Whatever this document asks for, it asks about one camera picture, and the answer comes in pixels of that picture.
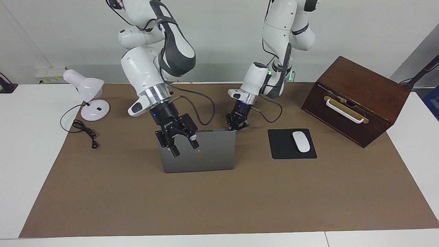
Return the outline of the black stand pole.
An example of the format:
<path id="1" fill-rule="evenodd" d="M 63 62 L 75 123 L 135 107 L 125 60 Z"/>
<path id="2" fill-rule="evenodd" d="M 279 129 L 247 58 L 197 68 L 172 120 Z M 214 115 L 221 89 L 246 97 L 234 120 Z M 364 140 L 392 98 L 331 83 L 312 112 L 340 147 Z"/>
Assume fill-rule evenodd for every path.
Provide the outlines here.
<path id="1" fill-rule="evenodd" d="M 415 84 L 426 74 L 439 66 L 439 54 L 435 56 L 417 75 L 401 81 L 399 84 L 406 89 L 413 89 Z"/>

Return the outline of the black mouse pad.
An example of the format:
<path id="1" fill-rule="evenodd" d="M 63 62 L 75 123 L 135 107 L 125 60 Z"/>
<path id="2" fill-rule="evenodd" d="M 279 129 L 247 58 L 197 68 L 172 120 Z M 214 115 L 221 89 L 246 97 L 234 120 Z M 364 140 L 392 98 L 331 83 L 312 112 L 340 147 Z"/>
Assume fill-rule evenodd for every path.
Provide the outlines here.
<path id="1" fill-rule="evenodd" d="M 293 138 L 294 132 L 302 132 L 309 144 L 308 152 L 301 152 Z M 309 129 L 269 129 L 270 151 L 275 160 L 317 158 Z"/>

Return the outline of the silver laptop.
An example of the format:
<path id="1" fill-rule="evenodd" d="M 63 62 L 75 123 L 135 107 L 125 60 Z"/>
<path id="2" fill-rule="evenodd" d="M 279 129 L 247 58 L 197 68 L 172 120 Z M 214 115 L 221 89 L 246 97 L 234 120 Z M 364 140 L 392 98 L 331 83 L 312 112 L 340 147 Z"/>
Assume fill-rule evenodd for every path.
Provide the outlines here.
<path id="1" fill-rule="evenodd" d="M 199 147 L 194 149 L 185 136 L 176 136 L 174 143 L 180 152 L 177 157 L 158 144 L 165 173 L 231 170 L 235 167 L 235 131 L 201 130 L 197 131 L 196 140 Z"/>

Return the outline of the blue crate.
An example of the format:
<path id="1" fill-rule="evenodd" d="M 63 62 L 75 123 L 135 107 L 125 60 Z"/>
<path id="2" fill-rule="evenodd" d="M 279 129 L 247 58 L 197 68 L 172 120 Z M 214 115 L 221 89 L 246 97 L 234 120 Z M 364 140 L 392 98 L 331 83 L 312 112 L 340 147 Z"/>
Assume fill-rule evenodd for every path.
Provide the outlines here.
<path id="1" fill-rule="evenodd" d="M 423 103 L 439 121 L 439 85 L 422 98 Z"/>

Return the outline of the dark wooden box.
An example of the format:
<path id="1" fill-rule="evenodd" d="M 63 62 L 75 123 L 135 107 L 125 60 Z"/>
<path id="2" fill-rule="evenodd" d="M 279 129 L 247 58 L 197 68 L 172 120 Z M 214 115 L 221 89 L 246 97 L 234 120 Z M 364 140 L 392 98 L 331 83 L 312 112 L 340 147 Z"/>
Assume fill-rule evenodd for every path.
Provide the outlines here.
<path id="1" fill-rule="evenodd" d="M 367 147 L 396 122 L 410 90 L 339 56 L 319 77 L 302 110 L 360 147 Z M 326 106 L 333 105 L 359 119 L 357 124 Z"/>

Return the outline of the white desk lamp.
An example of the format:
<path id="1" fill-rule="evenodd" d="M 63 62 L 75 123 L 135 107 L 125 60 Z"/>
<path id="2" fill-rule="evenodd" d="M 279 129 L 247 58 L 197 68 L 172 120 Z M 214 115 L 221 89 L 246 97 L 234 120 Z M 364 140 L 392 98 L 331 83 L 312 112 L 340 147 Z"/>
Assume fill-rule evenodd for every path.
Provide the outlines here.
<path id="1" fill-rule="evenodd" d="M 89 122 L 103 119 L 110 111 L 110 104 L 99 97 L 102 95 L 104 81 L 98 78 L 85 77 L 74 69 L 68 69 L 63 74 L 64 80 L 74 86 L 85 105 L 81 117 Z"/>

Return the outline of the white power strip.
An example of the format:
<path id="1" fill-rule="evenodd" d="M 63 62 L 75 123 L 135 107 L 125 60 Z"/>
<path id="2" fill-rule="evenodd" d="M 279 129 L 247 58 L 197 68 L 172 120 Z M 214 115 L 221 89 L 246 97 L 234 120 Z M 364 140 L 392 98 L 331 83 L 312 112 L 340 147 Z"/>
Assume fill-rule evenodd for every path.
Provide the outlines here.
<path id="1" fill-rule="evenodd" d="M 64 72 L 66 67 L 38 69 L 35 75 L 39 84 L 65 84 Z"/>

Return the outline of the brown table mat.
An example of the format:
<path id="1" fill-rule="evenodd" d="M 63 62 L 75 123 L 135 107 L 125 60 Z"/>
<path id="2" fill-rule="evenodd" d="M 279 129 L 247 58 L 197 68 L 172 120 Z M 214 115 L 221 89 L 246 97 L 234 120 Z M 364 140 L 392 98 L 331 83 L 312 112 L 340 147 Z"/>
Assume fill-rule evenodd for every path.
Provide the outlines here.
<path id="1" fill-rule="evenodd" d="M 361 148 L 303 110 L 311 83 L 289 83 L 281 119 L 251 113 L 232 170 L 163 172 L 149 116 L 130 117 L 135 91 L 107 84 L 110 114 L 68 134 L 22 238 L 281 233 L 439 228 L 387 134 Z M 275 160 L 269 129 L 309 129 L 317 158 Z"/>

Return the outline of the black clamp mount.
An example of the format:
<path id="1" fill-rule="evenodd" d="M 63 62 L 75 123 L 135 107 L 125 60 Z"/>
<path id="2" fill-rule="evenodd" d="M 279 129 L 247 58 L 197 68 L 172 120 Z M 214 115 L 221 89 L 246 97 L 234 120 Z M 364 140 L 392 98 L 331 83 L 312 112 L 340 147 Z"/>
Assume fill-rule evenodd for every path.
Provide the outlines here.
<path id="1" fill-rule="evenodd" d="M 17 87 L 17 83 L 12 83 L 7 76 L 0 72 L 0 94 L 11 94 Z"/>

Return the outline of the white computer mouse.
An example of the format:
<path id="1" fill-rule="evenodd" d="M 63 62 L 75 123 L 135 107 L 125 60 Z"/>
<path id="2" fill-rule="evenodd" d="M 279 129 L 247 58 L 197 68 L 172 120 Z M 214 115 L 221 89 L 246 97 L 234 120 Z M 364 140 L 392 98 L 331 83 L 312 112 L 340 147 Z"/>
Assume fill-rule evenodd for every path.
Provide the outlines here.
<path id="1" fill-rule="evenodd" d="M 302 131 L 294 131 L 292 133 L 293 140 L 295 145 L 297 146 L 299 152 L 307 153 L 310 151 L 310 143 L 307 139 L 307 136 Z"/>

